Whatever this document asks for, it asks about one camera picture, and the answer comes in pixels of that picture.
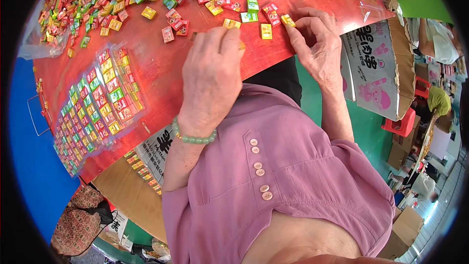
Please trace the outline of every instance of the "woman's right hand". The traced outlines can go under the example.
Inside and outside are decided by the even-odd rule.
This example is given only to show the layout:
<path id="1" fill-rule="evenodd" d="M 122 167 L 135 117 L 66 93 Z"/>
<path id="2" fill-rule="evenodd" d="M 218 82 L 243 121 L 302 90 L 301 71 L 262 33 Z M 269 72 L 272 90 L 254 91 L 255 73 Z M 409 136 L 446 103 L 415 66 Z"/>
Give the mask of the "woman's right hand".
<path id="1" fill-rule="evenodd" d="M 298 60 L 318 82 L 321 90 L 342 91 L 342 44 L 335 18 L 312 7 L 300 8 L 298 12 L 303 17 L 296 21 L 296 28 L 286 25 Z M 309 48 L 305 37 L 315 37 L 316 44 Z"/>

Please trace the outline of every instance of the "green bracelet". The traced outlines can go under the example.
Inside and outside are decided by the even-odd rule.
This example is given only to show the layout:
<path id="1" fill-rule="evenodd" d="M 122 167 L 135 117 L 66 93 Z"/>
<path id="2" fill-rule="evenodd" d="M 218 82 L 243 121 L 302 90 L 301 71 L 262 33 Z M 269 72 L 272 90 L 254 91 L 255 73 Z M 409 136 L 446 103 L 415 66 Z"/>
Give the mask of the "green bracelet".
<path id="1" fill-rule="evenodd" d="M 217 137 L 217 129 L 213 130 L 213 133 L 206 138 L 201 137 L 192 137 L 192 136 L 181 136 L 179 133 L 179 125 L 177 124 L 177 115 L 173 119 L 173 130 L 176 132 L 175 136 L 181 139 L 184 143 L 191 143 L 191 144 L 205 144 L 207 145 L 210 142 L 213 142 Z"/>

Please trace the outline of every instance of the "hand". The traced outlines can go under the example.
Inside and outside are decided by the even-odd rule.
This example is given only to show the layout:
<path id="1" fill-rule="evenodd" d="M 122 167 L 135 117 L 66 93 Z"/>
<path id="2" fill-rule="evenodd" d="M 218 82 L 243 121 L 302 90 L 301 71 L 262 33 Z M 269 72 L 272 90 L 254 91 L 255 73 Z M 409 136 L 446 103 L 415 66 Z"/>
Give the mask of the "hand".
<path id="1" fill-rule="evenodd" d="M 224 27 L 197 34 L 182 67 L 181 135 L 207 137 L 231 110 L 243 86 L 239 36 Z"/>
<path id="2" fill-rule="evenodd" d="M 286 26 L 298 60 L 318 82 L 321 90 L 342 90 L 342 43 L 335 18 L 311 7 L 300 8 L 298 11 L 303 17 L 296 21 L 296 29 Z M 309 40 L 314 36 L 317 42 L 309 48 L 305 37 Z"/>

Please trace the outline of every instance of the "black pants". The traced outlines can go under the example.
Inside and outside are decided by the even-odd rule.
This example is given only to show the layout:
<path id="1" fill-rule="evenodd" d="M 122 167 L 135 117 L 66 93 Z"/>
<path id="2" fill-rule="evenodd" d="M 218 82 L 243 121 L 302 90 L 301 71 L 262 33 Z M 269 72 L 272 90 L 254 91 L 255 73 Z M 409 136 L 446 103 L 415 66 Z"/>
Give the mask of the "black pants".
<path id="1" fill-rule="evenodd" d="M 281 91 L 301 106 L 301 85 L 296 72 L 295 57 L 292 56 L 268 69 L 245 79 L 243 83 L 263 85 Z"/>

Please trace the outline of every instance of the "white shirt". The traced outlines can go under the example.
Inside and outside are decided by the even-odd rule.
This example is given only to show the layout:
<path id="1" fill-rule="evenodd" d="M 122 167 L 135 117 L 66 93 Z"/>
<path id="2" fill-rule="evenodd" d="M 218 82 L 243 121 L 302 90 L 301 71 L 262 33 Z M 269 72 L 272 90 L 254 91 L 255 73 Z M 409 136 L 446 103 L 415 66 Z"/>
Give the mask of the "white shirt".
<path id="1" fill-rule="evenodd" d="M 412 191 L 418 194 L 419 201 L 426 201 L 435 189 L 435 181 L 426 173 L 420 173 L 412 185 Z"/>

